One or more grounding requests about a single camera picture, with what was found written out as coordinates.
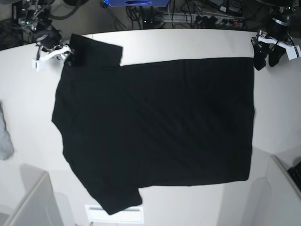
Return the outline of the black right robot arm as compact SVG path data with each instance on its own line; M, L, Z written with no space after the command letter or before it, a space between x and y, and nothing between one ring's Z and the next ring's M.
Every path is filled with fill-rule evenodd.
M75 54L75 50L63 40L62 32L52 22L71 17L79 9L81 1L75 0L72 11L64 16L51 14L52 3L53 0L27 0L17 18L17 28L28 32L38 47L36 57L32 60L32 67L36 71L41 71L46 61L52 58L65 61Z

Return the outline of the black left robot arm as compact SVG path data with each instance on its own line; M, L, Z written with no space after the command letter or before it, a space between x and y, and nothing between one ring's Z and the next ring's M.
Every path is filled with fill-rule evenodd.
M260 71L266 66L277 65L283 55L289 60L301 57L301 48L296 45L290 35L292 17L300 9L299 0L260 0L261 4L269 7L267 20L251 38L254 57L253 64Z

